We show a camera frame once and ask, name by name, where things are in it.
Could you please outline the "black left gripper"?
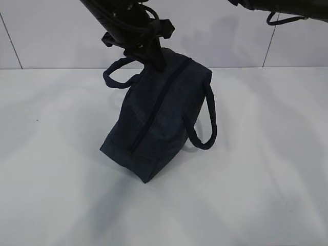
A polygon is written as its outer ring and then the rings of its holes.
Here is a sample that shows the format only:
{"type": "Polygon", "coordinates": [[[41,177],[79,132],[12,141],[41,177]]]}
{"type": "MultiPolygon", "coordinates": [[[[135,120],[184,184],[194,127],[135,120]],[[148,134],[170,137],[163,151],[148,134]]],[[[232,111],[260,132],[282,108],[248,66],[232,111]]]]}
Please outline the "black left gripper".
{"type": "Polygon", "coordinates": [[[136,59],[147,59],[149,65],[159,72],[166,68],[166,61],[161,50],[159,39],[169,39],[175,27],[169,19],[155,20],[146,27],[146,30],[137,33],[128,31],[124,40],[119,41],[114,35],[106,32],[101,41],[107,46],[118,46],[124,50],[124,56],[136,59]]]}

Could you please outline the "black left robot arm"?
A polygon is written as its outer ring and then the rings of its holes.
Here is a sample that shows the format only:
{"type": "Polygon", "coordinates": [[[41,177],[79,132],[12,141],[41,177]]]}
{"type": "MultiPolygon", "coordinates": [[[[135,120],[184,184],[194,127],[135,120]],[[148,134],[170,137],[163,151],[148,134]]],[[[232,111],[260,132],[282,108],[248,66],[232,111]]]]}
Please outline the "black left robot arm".
{"type": "Polygon", "coordinates": [[[101,39],[107,47],[124,49],[124,56],[158,71],[165,69],[160,38],[169,39],[175,28],[169,19],[159,18],[144,1],[80,1],[105,28],[101,39]]]}

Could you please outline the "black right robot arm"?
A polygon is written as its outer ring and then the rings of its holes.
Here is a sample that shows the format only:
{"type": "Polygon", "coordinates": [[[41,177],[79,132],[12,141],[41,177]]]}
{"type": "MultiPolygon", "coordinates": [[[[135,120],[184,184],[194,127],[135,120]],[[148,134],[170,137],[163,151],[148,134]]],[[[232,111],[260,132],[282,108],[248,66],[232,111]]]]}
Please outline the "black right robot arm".
{"type": "Polygon", "coordinates": [[[232,0],[249,10],[263,10],[286,14],[300,15],[309,18],[327,18],[327,0],[232,0]]]}

